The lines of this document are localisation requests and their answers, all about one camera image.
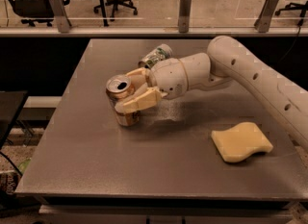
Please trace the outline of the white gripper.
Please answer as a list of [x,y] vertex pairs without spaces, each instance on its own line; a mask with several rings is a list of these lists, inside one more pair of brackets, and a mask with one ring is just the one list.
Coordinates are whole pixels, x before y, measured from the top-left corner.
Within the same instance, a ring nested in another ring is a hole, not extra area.
[[149,73],[140,67],[125,74],[138,90],[115,105],[119,113],[132,113],[156,106],[163,98],[175,99],[188,90],[188,78],[184,65],[178,59],[157,62]]

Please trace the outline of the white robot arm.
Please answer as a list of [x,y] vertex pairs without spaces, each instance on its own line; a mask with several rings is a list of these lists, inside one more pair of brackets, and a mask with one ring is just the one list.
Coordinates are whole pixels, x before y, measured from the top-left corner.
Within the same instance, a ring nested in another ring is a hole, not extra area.
[[125,75],[135,92],[115,105],[119,113],[154,107],[192,89],[214,90],[235,80],[245,87],[291,137],[308,149],[308,92],[267,66],[229,36],[213,38],[205,53],[166,59]]

